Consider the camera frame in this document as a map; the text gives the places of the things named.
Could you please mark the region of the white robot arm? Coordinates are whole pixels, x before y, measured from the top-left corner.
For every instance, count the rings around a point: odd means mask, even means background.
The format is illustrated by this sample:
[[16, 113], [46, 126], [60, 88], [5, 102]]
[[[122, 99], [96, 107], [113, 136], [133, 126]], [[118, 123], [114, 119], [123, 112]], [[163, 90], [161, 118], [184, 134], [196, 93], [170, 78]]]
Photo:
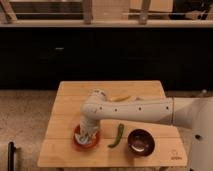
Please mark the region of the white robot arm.
[[173, 125], [191, 129], [193, 139], [188, 171], [213, 171], [213, 97], [111, 102], [100, 89], [93, 90], [81, 106], [77, 140], [89, 144], [103, 119]]

